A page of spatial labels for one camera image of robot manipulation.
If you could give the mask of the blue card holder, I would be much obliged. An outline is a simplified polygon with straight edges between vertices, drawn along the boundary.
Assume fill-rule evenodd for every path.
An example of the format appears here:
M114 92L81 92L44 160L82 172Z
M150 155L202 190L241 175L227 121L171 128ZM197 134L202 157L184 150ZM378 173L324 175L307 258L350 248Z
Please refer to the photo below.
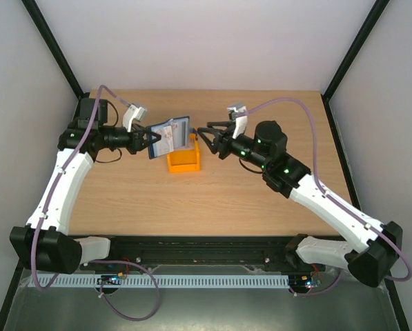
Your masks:
M172 118L146 128L161 136L158 142L152 143L148 148L149 159L156 159L171 152L192 150L194 148L194 138L190 137L194 131L190 126L189 116Z

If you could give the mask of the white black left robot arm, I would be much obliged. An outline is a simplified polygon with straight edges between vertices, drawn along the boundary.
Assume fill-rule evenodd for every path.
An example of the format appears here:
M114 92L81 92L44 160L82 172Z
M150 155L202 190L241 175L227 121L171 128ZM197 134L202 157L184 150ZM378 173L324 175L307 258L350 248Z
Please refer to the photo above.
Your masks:
M60 135L54 170L46 190L24 227L15 226L10 242L25 268L72 274L110 252L106 237L69 237L69 224L82 183L100 150L126 149L130 154L150 147L161 137L141 126L147 109L130 104L122 125L108 125L106 99L84 98L73 120Z

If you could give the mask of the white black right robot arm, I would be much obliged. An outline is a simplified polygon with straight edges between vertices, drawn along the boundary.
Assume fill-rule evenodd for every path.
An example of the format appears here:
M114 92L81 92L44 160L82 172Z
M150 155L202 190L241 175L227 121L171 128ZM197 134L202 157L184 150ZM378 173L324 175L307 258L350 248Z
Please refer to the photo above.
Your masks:
M233 154L258 167L272 191L304 206L342 236L333 241L297 235L284 249L290 268L327 265L348 271L372 288L389 275L402 248L402 228L364 214L321 184L309 167L286 151L288 137L276 121L258 123L254 137L233 122L211 122L197 132L213 154L220 159Z

